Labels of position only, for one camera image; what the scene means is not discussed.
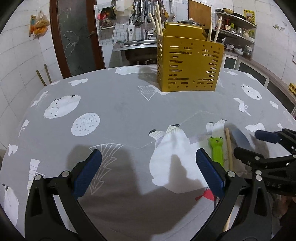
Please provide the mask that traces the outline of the person right hand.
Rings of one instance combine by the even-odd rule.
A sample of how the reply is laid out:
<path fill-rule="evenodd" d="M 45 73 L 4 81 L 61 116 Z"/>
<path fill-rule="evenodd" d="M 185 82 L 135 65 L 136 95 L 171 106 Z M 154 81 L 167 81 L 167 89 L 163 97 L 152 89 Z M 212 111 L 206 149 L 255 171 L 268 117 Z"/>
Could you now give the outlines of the person right hand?
<path fill-rule="evenodd" d="M 288 206 L 291 202 L 295 202 L 295 197 L 283 196 L 275 194 L 272 207 L 272 214 L 274 217 L 278 218 L 286 214 L 288 211 Z"/>

